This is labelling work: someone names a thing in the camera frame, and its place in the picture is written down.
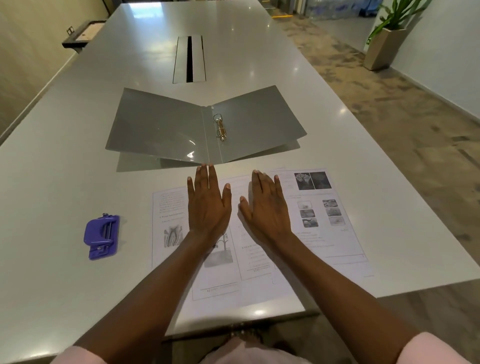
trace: person's left hand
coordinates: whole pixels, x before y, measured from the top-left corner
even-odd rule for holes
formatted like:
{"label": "person's left hand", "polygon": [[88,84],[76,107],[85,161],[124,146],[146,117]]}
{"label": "person's left hand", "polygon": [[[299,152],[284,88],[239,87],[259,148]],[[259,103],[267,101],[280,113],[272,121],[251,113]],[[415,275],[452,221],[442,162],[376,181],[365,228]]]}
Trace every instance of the person's left hand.
{"label": "person's left hand", "polygon": [[187,179],[188,222],[190,232],[205,238],[211,246],[227,229],[232,213],[232,192],[227,183],[220,195],[215,167],[202,164],[197,167],[195,188],[191,177]]}

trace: green plant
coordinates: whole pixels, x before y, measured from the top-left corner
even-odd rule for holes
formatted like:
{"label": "green plant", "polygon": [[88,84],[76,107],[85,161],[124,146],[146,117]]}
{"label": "green plant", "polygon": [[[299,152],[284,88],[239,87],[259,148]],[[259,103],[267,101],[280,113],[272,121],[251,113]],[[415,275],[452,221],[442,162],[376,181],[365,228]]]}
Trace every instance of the green plant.
{"label": "green plant", "polygon": [[426,9],[426,6],[418,7],[420,2],[421,0],[393,0],[392,8],[381,4],[378,9],[385,9],[387,17],[380,17],[382,22],[374,28],[368,37],[369,40],[380,33],[383,28],[389,30],[403,29],[403,24],[410,17]]}

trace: open binder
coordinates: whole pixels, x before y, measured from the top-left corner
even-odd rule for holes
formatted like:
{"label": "open binder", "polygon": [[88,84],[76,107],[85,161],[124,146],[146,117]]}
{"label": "open binder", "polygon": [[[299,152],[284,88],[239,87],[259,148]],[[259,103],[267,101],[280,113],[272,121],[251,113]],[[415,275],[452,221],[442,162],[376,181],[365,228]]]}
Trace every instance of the open binder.
{"label": "open binder", "polygon": [[125,88],[105,148],[219,164],[306,134],[276,86],[211,106]]}

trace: white table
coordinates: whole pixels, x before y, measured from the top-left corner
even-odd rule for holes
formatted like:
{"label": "white table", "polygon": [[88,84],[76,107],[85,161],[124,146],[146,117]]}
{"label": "white table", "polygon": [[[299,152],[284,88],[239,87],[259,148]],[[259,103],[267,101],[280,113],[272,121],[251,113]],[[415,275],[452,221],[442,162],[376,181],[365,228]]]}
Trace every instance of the white table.
{"label": "white table", "polygon": [[[207,81],[173,85],[177,37],[195,34],[204,37]],[[219,178],[254,168],[328,168],[377,270],[362,282],[375,296],[480,277],[256,0],[122,5],[0,147],[0,363],[62,351],[145,277],[152,193],[194,174],[194,167],[142,170],[138,163],[131,166],[139,170],[117,171],[125,160],[120,166],[120,154],[105,144],[123,88],[212,105],[270,85],[308,133],[301,148],[218,165]],[[103,212],[121,215],[119,251],[92,262],[84,229]],[[302,310],[291,296],[201,322],[180,316],[168,334]]]}

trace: paper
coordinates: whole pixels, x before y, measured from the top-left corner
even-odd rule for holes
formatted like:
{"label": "paper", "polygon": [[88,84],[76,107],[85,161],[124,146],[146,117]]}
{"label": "paper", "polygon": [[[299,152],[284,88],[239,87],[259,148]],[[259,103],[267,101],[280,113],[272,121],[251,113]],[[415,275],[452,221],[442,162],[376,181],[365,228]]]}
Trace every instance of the paper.
{"label": "paper", "polygon": [[[325,170],[278,169],[287,201],[292,231],[317,256],[359,281],[372,275],[340,199]],[[233,211],[229,226],[204,257],[183,308],[197,317],[233,307],[277,299],[294,294],[277,267],[244,228],[237,201],[251,196],[251,175],[219,181],[228,182]],[[189,231],[187,188],[179,187],[153,195],[152,268],[178,247]]]}

